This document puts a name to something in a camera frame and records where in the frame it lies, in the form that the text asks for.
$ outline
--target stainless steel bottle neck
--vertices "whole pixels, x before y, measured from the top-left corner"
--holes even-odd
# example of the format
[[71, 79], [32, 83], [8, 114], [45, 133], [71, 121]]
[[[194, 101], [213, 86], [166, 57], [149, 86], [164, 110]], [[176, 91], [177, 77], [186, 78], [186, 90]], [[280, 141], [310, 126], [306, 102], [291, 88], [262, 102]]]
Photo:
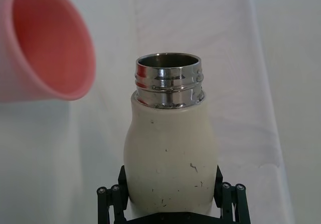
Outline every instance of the stainless steel bottle neck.
[[202, 65], [197, 56], [185, 53], [157, 53], [136, 61], [135, 99], [153, 108], [183, 108], [199, 104]]

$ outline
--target white cloth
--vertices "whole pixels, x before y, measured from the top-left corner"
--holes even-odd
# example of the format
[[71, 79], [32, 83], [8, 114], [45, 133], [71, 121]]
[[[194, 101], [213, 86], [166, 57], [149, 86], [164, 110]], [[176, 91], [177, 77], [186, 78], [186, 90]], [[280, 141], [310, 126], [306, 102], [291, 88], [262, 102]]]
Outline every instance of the white cloth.
[[115, 184], [123, 163], [135, 60], [170, 51], [203, 61], [219, 165], [225, 181], [247, 186], [252, 223], [292, 224], [251, 0], [72, 1], [97, 79], [76, 102], [0, 105], [0, 222], [96, 222], [95, 191]]

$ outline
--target white bottle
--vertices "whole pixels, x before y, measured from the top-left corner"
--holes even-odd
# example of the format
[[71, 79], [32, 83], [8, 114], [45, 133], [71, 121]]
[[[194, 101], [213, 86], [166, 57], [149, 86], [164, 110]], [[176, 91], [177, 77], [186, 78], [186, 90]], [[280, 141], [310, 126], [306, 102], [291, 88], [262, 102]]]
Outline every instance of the white bottle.
[[217, 148], [201, 60], [181, 53], [141, 57], [124, 148], [130, 200], [143, 213], [209, 211]]

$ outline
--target scuff mark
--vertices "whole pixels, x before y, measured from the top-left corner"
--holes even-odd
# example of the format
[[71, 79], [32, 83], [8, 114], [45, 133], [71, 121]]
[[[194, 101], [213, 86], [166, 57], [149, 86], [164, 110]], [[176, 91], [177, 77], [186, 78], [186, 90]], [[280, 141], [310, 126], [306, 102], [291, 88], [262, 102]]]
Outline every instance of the scuff mark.
[[195, 171], [198, 173], [196, 166], [194, 166], [192, 163], [190, 163], [190, 166], [195, 169]]

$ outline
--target pink bowl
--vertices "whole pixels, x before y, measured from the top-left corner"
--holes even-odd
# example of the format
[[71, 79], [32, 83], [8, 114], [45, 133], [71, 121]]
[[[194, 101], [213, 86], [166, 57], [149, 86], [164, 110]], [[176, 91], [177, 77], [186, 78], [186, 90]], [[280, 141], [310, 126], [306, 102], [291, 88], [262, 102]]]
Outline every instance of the pink bowl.
[[0, 0], [0, 101], [76, 100], [95, 77], [88, 30], [69, 0]]

